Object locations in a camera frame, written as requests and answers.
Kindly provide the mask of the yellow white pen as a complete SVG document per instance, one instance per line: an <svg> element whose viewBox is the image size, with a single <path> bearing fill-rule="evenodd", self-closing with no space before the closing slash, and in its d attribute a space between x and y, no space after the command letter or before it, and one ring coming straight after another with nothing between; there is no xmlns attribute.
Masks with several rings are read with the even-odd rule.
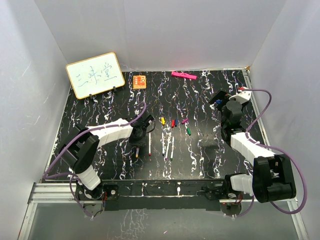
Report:
<svg viewBox="0 0 320 240"><path fill-rule="evenodd" d="M139 152L140 152L140 148L137 147L136 148L136 153L135 153L135 157L138 158L139 157Z"/></svg>

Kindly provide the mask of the blue white pen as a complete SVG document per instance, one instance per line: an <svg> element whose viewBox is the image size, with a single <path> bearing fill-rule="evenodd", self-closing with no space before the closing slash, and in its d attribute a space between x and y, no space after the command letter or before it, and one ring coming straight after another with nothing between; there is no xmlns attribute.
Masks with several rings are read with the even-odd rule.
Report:
<svg viewBox="0 0 320 240"><path fill-rule="evenodd" d="M165 138L164 133L161 133L161 146L162 146L162 156L165 156Z"/></svg>

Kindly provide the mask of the yellow pen cap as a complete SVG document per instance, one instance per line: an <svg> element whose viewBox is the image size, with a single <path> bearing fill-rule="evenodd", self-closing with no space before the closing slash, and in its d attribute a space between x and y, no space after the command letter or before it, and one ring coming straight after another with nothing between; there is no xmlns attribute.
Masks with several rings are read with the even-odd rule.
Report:
<svg viewBox="0 0 320 240"><path fill-rule="evenodd" d="M166 124L164 117L161 117L161 124L164 126Z"/></svg>

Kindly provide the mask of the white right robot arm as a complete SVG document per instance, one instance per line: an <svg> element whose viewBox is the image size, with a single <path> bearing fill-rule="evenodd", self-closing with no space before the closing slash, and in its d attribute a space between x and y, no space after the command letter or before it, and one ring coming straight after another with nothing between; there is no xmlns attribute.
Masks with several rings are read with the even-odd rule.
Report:
<svg viewBox="0 0 320 240"><path fill-rule="evenodd" d="M250 139L241 121L243 109L251 98L248 88L231 95L220 89L209 101L221 113L221 137L234 151L253 166L251 175L233 173L225 176L223 194L233 199L240 192L254 196L260 203L293 199L296 185L291 160L284 154L275 154Z"/></svg>

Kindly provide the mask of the red white pen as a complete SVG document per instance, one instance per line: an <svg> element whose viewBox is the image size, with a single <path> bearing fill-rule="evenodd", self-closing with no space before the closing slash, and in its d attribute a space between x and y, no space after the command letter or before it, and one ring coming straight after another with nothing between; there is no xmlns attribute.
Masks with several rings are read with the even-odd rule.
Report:
<svg viewBox="0 0 320 240"><path fill-rule="evenodd" d="M148 155L151 156L151 132L148 133Z"/></svg>

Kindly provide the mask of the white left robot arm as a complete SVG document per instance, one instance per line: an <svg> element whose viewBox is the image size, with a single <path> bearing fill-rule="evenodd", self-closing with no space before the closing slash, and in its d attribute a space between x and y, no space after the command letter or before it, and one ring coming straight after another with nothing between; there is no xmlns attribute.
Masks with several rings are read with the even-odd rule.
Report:
<svg viewBox="0 0 320 240"><path fill-rule="evenodd" d="M60 158L77 175L87 198L97 200L103 195L104 185L93 167L98 148L122 139L142 148L146 145L148 127L154 123L154 117L144 113L136 121L128 117L98 126L76 125L60 147L63 153Z"/></svg>

